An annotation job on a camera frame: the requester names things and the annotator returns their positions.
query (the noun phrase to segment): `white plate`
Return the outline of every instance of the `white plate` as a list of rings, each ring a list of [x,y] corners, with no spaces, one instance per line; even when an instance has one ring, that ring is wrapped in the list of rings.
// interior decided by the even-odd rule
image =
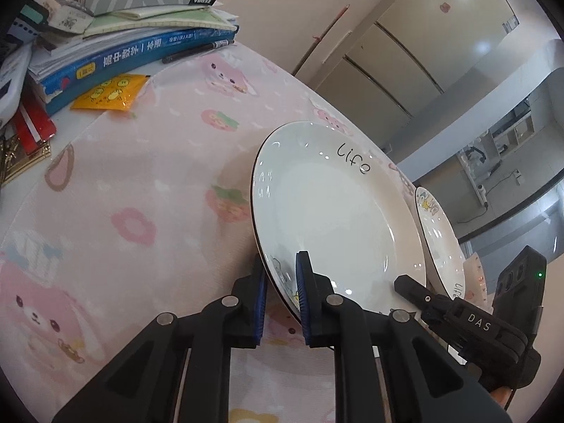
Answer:
[[[427,276],[438,293],[464,298],[464,256],[445,212],[425,188],[415,190],[415,203],[427,249],[435,264]]]
[[[264,264],[296,318],[301,250],[364,309],[416,310],[393,288],[406,273],[425,284],[413,217],[379,164],[337,129],[293,122],[270,134],[253,167],[251,206]]]

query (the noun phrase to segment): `cabinet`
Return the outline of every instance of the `cabinet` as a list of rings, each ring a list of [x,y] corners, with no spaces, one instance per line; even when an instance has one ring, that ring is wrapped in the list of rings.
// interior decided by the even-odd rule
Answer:
[[[535,126],[529,111],[500,134],[494,134],[494,141],[501,158],[506,158],[534,134]]]
[[[345,59],[316,92],[379,147],[409,122],[408,115],[384,91]]]
[[[416,115],[441,94],[400,45],[376,25],[368,29],[348,55],[411,115]]]

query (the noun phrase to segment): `black pen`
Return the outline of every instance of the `black pen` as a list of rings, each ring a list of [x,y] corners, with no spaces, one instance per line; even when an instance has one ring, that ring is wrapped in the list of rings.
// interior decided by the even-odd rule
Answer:
[[[177,52],[176,54],[171,54],[170,56],[163,57],[163,63],[171,63],[178,59],[184,59],[185,57],[191,56],[192,54],[199,54],[200,52],[206,52],[207,50],[218,49],[224,46],[229,46],[233,44],[234,40],[221,40],[215,41],[213,43],[203,44],[195,48],[190,48]]]

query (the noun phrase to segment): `green notebook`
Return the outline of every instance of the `green notebook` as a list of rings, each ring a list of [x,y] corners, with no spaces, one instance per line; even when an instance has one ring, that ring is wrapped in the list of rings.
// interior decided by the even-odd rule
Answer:
[[[84,32],[84,38],[101,33],[111,33],[120,30],[140,29],[143,27],[182,27],[182,28],[203,28],[220,30],[237,30],[237,27],[230,24],[222,17],[214,14],[211,9],[197,9],[192,11],[182,11],[160,16],[148,17],[146,19],[131,20],[113,14],[103,14],[97,16],[92,24]]]

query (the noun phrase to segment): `yellow snack packet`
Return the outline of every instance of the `yellow snack packet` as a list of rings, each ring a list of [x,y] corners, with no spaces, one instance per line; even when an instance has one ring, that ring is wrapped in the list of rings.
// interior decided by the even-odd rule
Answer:
[[[80,95],[70,109],[129,110],[148,79],[145,75],[117,75]]]

